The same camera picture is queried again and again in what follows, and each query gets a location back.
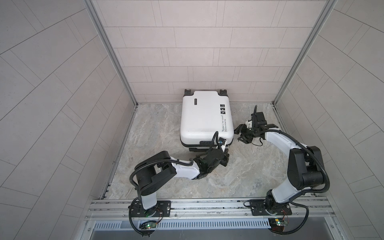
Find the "white black-lined carry-on suitcase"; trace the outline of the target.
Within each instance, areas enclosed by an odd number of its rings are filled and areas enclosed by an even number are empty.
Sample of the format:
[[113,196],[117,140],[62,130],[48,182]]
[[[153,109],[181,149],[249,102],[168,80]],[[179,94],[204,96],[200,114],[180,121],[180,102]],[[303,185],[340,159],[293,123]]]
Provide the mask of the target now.
[[234,138],[230,100],[226,90],[192,91],[185,89],[182,104],[180,140],[191,152],[209,149],[214,133],[228,148]]

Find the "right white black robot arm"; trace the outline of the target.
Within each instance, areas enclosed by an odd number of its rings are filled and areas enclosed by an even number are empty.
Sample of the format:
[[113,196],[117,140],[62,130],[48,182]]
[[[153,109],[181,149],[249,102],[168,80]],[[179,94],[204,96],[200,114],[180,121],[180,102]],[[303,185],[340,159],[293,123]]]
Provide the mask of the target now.
[[[254,138],[265,140],[288,156],[287,178],[278,187],[267,192],[262,209],[271,216],[282,215],[270,232],[290,235],[300,230],[309,217],[309,207],[294,200],[307,193],[325,193],[330,188],[330,179],[325,170],[322,153],[316,146],[307,146],[283,132],[275,124],[268,124],[264,113],[254,110],[251,119],[235,129],[239,141],[250,144]],[[288,217],[283,209],[290,205],[304,208],[306,214],[298,227],[284,231],[282,223]]]

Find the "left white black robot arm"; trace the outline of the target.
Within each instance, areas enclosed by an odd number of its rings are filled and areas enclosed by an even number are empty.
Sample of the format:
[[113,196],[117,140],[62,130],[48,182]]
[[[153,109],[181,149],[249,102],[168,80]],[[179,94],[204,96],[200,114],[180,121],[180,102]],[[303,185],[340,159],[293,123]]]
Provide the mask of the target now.
[[[167,151],[162,151],[147,160],[137,164],[130,175],[130,183],[134,186],[138,196],[129,206],[129,222],[134,231],[141,236],[150,236],[164,217],[163,211],[158,208],[157,191],[172,178],[186,178],[200,180],[205,178],[219,165],[227,166],[229,161],[227,140],[219,137],[215,132],[209,142],[209,148],[194,159],[182,161],[173,158]],[[145,212],[152,214],[158,212],[157,221],[147,221],[136,227],[132,220],[135,203],[140,203]]]

